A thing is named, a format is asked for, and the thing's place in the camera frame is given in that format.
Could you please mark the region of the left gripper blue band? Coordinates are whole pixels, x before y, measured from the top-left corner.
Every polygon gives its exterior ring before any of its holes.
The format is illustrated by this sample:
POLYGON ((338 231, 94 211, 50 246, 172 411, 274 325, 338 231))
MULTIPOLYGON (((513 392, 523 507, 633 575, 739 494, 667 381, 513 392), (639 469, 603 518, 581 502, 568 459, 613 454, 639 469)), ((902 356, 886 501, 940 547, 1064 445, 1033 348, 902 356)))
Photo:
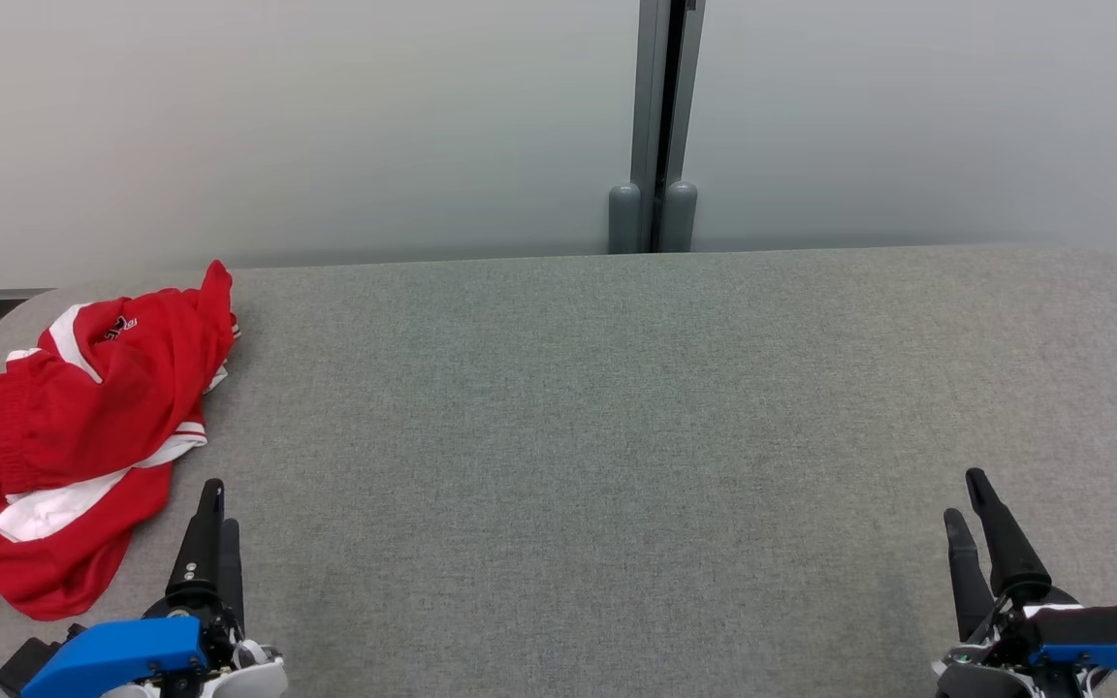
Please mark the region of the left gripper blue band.
POLYGON ((223 481, 207 480, 165 595, 140 619, 87 627, 22 698, 249 698, 239 522, 223 505, 223 481))

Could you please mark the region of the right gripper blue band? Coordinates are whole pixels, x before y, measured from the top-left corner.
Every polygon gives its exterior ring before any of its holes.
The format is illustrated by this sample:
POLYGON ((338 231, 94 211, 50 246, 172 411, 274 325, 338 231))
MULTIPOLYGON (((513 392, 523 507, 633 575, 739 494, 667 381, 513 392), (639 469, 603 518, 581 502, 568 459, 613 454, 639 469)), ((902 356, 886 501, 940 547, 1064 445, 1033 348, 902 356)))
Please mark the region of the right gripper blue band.
POLYGON ((934 698, 1098 698, 1117 675, 1117 604, 1083 606, 1052 589, 1049 570, 987 474, 970 468, 965 481, 987 543, 990 587, 966 518, 945 509, 960 644, 934 663, 934 698))

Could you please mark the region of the red and white shorts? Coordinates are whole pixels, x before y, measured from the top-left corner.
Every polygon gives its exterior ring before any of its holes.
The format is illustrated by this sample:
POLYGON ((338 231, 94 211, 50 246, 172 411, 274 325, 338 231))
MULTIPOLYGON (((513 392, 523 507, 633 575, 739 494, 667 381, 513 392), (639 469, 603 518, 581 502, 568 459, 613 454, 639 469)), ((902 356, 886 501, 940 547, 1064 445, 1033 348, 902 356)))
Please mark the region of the red and white shorts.
POLYGON ((203 401, 239 340, 233 279, 70 306, 0 371, 0 596, 36 621, 87 611, 174 463, 206 446, 203 401))

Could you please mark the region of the grey fabric upholstered platform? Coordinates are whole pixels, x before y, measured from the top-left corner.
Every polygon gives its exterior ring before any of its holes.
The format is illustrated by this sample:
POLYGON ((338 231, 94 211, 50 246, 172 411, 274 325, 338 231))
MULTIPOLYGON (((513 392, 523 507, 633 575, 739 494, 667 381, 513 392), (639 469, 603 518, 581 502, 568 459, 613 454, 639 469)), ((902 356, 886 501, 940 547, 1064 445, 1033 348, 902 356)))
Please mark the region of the grey fabric upholstered platform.
POLYGON ((203 482, 288 698, 934 698, 983 468, 1117 602, 1117 258, 1021 247, 235 270, 242 336, 84 622, 203 482))

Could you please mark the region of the grey partition post double foot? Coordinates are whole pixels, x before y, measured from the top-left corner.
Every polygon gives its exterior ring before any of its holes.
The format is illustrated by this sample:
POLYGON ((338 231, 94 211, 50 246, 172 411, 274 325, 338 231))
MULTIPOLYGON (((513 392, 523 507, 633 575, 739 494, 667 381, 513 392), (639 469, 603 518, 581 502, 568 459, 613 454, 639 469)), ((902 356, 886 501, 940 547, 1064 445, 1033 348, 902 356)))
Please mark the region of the grey partition post double foot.
POLYGON ((699 190, 684 176, 708 0, 639 0, 629 181, 609 190, 612 255, 691 250, 699 190))

